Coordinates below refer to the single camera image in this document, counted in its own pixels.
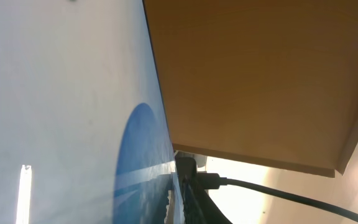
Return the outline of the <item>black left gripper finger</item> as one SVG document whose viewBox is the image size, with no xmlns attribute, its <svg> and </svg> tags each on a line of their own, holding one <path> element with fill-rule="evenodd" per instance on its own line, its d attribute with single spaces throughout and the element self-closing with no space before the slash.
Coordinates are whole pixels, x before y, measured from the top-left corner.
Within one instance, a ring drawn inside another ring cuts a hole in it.
<svg viewBox="0 0 358 224">
<path fill-rule="evenodd" d="M 207 193 L 221 186 L 216 173 L 198 172 L 192 157 L 176 159 L 186 224 L 231 224 Z"/>
</svg>

